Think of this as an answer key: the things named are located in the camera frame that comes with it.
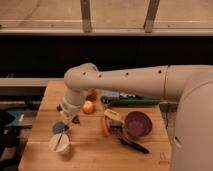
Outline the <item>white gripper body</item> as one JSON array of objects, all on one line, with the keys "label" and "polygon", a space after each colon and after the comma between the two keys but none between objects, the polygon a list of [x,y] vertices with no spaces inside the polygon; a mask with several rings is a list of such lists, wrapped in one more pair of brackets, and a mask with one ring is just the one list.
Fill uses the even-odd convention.
[{"label": "white gripper body", "polygon": [[67,89],[60,103],[63,112],[68,117],[74,117],[83,106],[86,95],[86,91],[75,91]]}]

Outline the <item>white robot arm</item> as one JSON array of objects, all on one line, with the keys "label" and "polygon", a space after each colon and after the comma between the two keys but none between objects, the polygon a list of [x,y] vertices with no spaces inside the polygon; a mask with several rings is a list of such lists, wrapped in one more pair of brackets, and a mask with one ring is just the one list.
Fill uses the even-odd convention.
[{"label": "white robot arm", "polygon": [[60,103],[73,118],[92,88],[176,101],[171,171],[213,171],[213,65],[172,65],[99,71],[92,63],[69,69]]}]

